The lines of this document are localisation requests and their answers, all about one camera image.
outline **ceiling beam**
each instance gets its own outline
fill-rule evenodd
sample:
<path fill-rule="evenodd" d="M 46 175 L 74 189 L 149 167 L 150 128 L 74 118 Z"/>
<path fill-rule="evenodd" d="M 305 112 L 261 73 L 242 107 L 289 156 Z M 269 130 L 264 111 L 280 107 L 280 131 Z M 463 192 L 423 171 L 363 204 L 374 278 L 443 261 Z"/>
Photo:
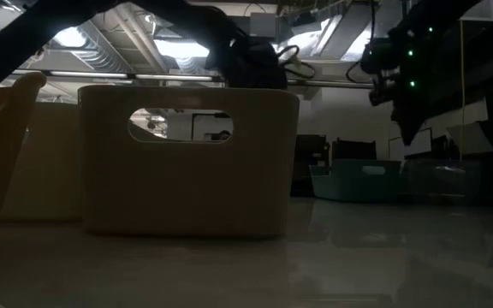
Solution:
<path fill-rule="evenodd" d="M 167 72 L 168 69 L 164 63 L 163 56 L 159 53 L 153 39 L 147 37 L 145 29 L 136 21 L 134 14 L 130 10 L 130 6 L 123 7 L 123 5 L 124 4 L 111 9 L 108 11 L 108 14 L 119 23 L 119 26 L 125 31 L 128 38 L 133 42 L 134 46 L 138 48 L 142 56 L 150 63 L 156 73 Z"/>
<path fill-rule="evenodd" d="M 371 7 L 366 3 L 351 3 L 342 20 L 324 47 L 321 56 L 342 59 L 355 39 L 366 29 L 371 19 Z"/>
<path fill-rule="evenodd" d="M 125 60 L 123 55 L 117 51 L 110 41 L 100 32 L 100 30 L 92 23 L 92 21 L 87 21 L 81 25 L 81 29 L 85 31 L 88 35 L 96 40 L 96 44 L 103 50 L 108 51 L 110 54 L 116 55 L 120 61 L 122 61 L 123 66 L 128 69 L 128 72 L 134 72 L 133 67 L 130 63 Z"/>

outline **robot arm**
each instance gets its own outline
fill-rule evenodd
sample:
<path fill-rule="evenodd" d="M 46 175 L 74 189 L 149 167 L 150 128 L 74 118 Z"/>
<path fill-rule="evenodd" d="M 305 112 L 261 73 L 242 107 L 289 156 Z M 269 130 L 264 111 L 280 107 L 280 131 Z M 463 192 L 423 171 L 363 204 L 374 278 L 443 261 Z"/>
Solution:
<path fill-rule="evenodd" d="M 58 32 L 78 26 L 122 0 L 39 0 L 0 31 L 0 83 Z M 174 23 L 208 48 L 207 63 L 231 87 L 285 89 L 285 70 L 269 42 L 242 32 L 221 10 L 184 0 L 133 0 L 132 3 Z"/>
<path fill-rule="evenodd" d="M 431 108 L 431 64 L 443 35 L 479 2 L 422 0 L 387 38 L 375 38 L 366 46 L 360 67 L 377 76 L 371 103 L 393 101 L 392 120 L 401 128 L 406 145 L 412 143 Z"/>

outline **ceiling light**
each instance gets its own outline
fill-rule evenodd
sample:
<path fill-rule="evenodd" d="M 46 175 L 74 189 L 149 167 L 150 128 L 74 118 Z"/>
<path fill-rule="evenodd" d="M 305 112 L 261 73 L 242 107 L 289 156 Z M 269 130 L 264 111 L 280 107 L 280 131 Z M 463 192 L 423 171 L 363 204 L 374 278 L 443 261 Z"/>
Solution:
<path fill-rule="evenodd" d="M 55 36 L 55 40 L 64 47 L 82 47 L 86 44 L 86 38 L 77 27 L 62 30 Z"/>
<path fill-rule="evenodd" d="M 137 74 L 139 80 L 179 80 L 179 81 L 212 81 L 210 76 L 190 76 L 190 75 L 158 75 L 158 74 Z"/>
<path fill-rule="evenodd" d="M 22 10 L 21 10 L 21 9 L 19 9 L 16 5 L 12 4 L 9 0 L 4 0 L 4 2 L 5 2 L 6 4 L 8 4 L 8 6 L 10 6 L 11 8 L 15 9 L 16 11 L 18 11 L 18 12 L 21 12 L 21 11 L 22 11 Z"/>
<path fill-rule="evenodd" d="M 97 83 L 107 83 L 111 85 L 132 85 L 133 81 L 132 80 L 112 80 L 112 79 L 104 79 L 104 78 L 94 78 L 92 79 L 92 82 L 97 82 Z"/>
<path fill-rule="evenodd" d="M 209 55 L 209 50 L 194 42 L 168 42 L 158 39 L 154 40 L 154 42 L 163 56 L 189 58 L 194 56 L 207 57 Z"/>
<path fill-rule="evenodd" d="M 34 70 L 34 69 L 15 69 L 15 71 L 13 71 L 13 74 L 28 74 L 31 72 L 39 72 L 40 73 L 40 71 Z"/>
<path fill-rule="evenodd" d="M 320 34 L 320 31 L 311 31 L 308 33 L 294 35 L 288 40 L 287 45 L 297 45 L 302 50 L 317 41 Z"/>
<path fill-rule="evenodd" d="M 118 73 L 91 73 L 91 72 L 66 72 L 51 71 L 53 76 L 61 77 L 92 77 L 92 78 L 127 78 L 127 74 Z"/>
<path fill-rule="evenodd" d="M 324 30 L 326 26 L 329 24 L 330 18 L 324 21 L 321 21 L 321 29 Z"/>

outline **white wall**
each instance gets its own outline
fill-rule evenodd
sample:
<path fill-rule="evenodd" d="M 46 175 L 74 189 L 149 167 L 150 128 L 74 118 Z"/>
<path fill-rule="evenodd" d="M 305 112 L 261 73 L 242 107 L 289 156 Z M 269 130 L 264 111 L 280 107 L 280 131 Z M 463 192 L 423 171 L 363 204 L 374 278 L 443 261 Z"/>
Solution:
<path fill-rule="evenodd" d="M 300 101 L 298 134 L 324 134 L 330 143 L 337 138 L 376 141 L 377 158 L 389 159 L 389 140 L 401 136 L 398 126 L 390 120 L 393 106 L 372 107 L 368 93 L 368 90 L 323 88 L 311 101 Z M 487 119 L 484 101 L 467 105 L 466 124 Z M 429 119 L 422 129 L 431 127 L 436 138 L 447 134 L 447 127 L 460 124 L 461 110 L 454 110 Z M 212 133 L 221 131 L 215 123 Z M 190 140 L 191 115 L 170 115 L 167 134 L 169 139 Z"/>
<path fill-rule="evenodd" d="M 191 140 L 192 115 L 172 113 L 167 117 L 167 139 Z"/>
<path fill-rule="evenodd" d="M 488 120 L 488 111 L 486 109 L 486 101 L 482 100 L 466 106 L 465 124 L 471 124 L 476 121 Z M 447 127 L 454 127 L 461 125 L 462 122 L 462 110 L 453 110 L 443 115 L 433 117 L 425 123 L 421 129 L 431 128 L 433 131 L 433 138 L 446 135 L 449 137 L 446 130 Z M 390 129 L 391 138 L 401 137 L 401 131 L 396 124 Z"/>
<path fill-rule="evenodd" d="M 372 107 L 367 90 L 324 88 L 300 108 L 298 134 L 325 134 L 331 143 L 337 138 L 376 141 L 378 159 L 387 159 L 390 104 Z"/>
<path fill-rule="evenodd" d="M 191 140 L 192 114 L 171 113 L 167 117 L 167 138 L 174 140 Z M 220 133 L 227 130 L 233 134 L 233 122 L 229 118 L 198 115 L 195 117 L 193 140 L 203 140 L 206 133 Z"/>

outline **teal storage bin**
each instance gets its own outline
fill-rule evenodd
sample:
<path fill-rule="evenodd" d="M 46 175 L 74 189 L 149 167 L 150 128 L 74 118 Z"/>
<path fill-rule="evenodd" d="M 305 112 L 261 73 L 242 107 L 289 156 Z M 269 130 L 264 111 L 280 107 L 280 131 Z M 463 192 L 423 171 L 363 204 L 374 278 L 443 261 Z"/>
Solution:
<path fill-rule="evenodd" d="M 318 198 L 342 202 L 389 202 L 401 187 L 401 162 L 338 159 L 332 167 L 310 166 Z"/>

